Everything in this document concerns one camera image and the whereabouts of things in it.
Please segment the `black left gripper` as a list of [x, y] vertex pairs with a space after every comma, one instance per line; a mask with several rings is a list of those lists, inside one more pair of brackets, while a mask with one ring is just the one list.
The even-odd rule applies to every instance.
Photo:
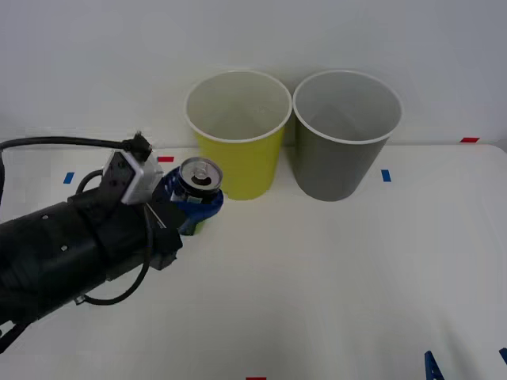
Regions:
[[177, 166], [158, 182], [153, 201], [147, 207], [121, 204], [97, 228], [98, 241], [105, 252], [105, 278], [108, 281], [143, 263], [147, 246], [146, 221], [150, 222], [154, 234], [149, 265], [161, 271], [173, 263], [177, 251], [182, 248], [180, 235], [193, 236], [202, 222], [220, 211], [224, 200], [221, 190], [208, 203], [183, 201], [179, 178], [180, 167]]

